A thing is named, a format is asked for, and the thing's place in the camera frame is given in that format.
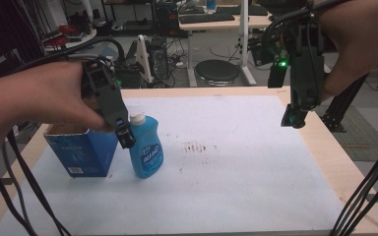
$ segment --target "gray floor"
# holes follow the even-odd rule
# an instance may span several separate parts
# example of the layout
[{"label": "gray floor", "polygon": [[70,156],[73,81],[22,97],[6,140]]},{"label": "gray floor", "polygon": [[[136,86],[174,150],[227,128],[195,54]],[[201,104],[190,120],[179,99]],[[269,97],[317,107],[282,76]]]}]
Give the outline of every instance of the gray floor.
[{"label": "gray floor", "polygon": [[[124,50],[127,52],[132,41],[136,40],[137,37],[116,37],[116,39],[121,43]],[[217,58],[221,60],[227,60],[227,58],[233,54],[234,50],[235,49],[232,46],[230,47],[222,46],[222,47],[212,47],[212,48],[195,46],[194,53],[193,53],[194,55],[193,60],[195,64],[197,62],[200,62],[206,59]],[[99,53],[100,48],[96,47],[92,49],[92,51],[95,53]],[[170,43],[170,46],[168,48],[168,54],[174,53],[176,55],[182,55],[183,51],[184,53],[187,52],[187,39],[181,39],[180,41],[176,40],[173,43]],[[338,55],[336,53],[327,54],[326,60],[325,60],[327,66],[333,67],[337,60],[337,56]],[[173,71],[173,76],[176,80],[175,86],[177,88],[187,88],[189,87],[189,83],[187,79],[186,70],[184,70],[184,68],[186,67],[186,61],[185,61],[184,56],[181,57],[181,62],[182,62],[182,65],[180,65],[179,68],[182,68],[182,69],[176,69]],[[231,60],[230,62],[233,64],[236,64],[237,60]],[[256,68],[254,67],[252,63],[249,63],[248,67],[250,71],[252,72],[257,82],[257,85],[266,87],[267,79],[269,78],[269,73],[270,73],[269,70],[267,70],[269,66]],[[288,75],[286,75],[284,84],[289,85]],[[198,86],[210,87],[209,85],[202,84],[200,82],[198,82]],[[243,86],[247,86],[247,84],[239,79],[232,86],[243,87]],[[376,88],[376,86],[378,86],[378,70],[375,70],[370,74],[369,78],[367,79],[367,83],[363,85],[357,97],[353,101],[352,105],[354,105],[358,109],[358,111],[363,115],[363,117],[378,131],[378,90],[373,89],[373,88]],[[324,102],[324,104],[329,105],[330,100]],[[355,165],[360,169],[360,171],[363,174],[366,174],[369,171],[372,164],[373,164],[372,162],[355,162]]]}]

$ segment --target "black stool seat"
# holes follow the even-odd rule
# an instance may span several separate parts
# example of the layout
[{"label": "black stool seat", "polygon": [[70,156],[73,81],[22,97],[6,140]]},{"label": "black stool seat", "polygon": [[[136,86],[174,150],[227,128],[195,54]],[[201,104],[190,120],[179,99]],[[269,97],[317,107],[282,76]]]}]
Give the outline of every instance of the black stool seat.
[{"label": "black stool seat", "polygon": [[234,84],[239,75],[239,68],[227,61],[206,60],[195,66],[195,77],[213,86]]}]

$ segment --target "keyboard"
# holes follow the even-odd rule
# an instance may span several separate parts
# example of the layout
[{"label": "keyboard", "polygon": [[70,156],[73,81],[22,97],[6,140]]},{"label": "keyboard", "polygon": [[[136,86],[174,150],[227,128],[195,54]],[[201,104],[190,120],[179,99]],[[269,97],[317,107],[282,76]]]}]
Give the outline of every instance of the keyboard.
[{"label": "keyboard", "polygon": [[[217,7],[217,13],[229,13],[231,15],[240,15],[241,6],[235,7]],[[267,9],[262,6],[252,5],[248,6],[248,16],[267,16]]]},{"label": "keyboard", "polygon": [[235,18],[230,13],[196,14],[179,16],[181,24],[208,23],[234,21]]}]

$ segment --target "white bottle cap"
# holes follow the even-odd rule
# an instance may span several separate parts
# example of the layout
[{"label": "white bottle cap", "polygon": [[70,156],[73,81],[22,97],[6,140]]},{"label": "white bottle cap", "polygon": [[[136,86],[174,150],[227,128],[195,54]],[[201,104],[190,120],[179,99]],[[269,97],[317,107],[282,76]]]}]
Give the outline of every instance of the white bottle cap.
[{"label": "white bottle cap", "polygon": [[146,115],[141,111],[133,111],[130,113],[130,122],[133,126],[143,125],[146,122]]}]

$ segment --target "blue box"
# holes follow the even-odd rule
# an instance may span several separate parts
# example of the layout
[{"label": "blue box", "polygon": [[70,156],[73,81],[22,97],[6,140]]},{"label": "blue box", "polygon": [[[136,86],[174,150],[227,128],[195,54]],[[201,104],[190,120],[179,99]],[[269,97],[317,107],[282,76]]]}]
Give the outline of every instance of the blue box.
[{"label": "blue box", "polygon": [[106,177],[118,140],[115,134],[50,125],[44,137],[72,177]]}]

